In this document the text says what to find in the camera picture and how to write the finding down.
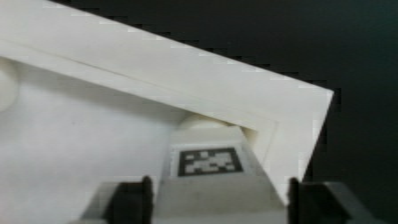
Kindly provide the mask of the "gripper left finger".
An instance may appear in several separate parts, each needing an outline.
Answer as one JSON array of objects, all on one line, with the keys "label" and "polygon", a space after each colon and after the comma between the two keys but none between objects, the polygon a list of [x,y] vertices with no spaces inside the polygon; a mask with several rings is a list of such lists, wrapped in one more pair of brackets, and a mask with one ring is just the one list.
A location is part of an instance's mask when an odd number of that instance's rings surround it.
[{"label": "gripper left finger", "polygon": [[151,224],[152,181],[147,176],[136,182],[106,183],[96,191],[87,207],[87,218],[104,224]]}]

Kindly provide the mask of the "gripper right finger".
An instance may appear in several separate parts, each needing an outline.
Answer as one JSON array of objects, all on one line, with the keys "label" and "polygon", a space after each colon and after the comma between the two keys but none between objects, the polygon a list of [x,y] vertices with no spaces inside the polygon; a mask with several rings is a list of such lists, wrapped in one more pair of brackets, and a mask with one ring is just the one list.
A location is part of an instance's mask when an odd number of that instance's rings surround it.
[{"label": "gripper right finger", "polygon": [[287,224],[380,224],[341,182],[289,179]]}]

